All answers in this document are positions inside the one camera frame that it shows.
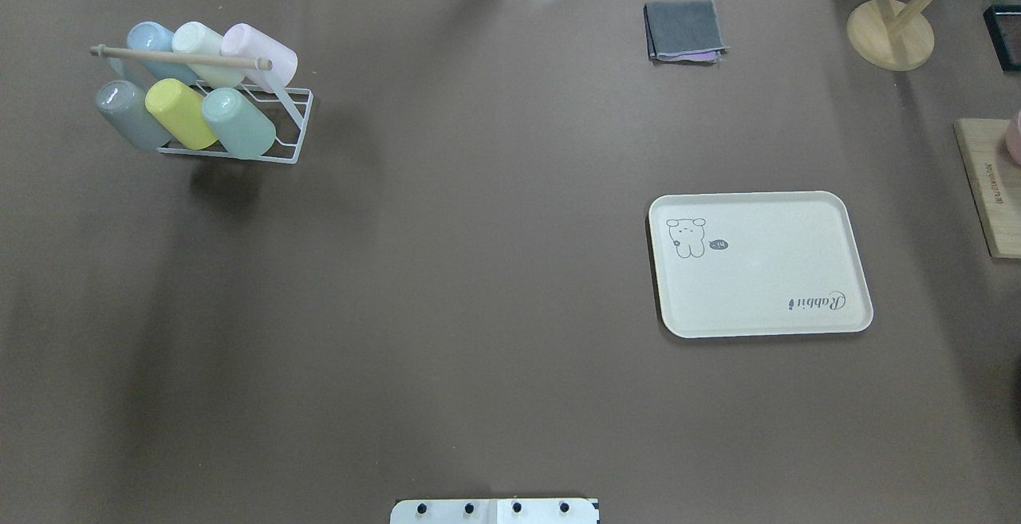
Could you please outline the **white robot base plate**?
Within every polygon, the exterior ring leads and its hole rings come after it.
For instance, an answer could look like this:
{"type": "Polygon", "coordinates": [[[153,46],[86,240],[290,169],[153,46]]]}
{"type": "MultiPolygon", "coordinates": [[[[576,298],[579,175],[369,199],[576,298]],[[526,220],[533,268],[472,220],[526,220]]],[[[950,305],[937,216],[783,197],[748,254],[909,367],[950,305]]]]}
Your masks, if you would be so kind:
{"type": "Polygon", "coordinates": [[[599,523],[589,498],[426,498],[395,503],[390,523],[599,523]]]}

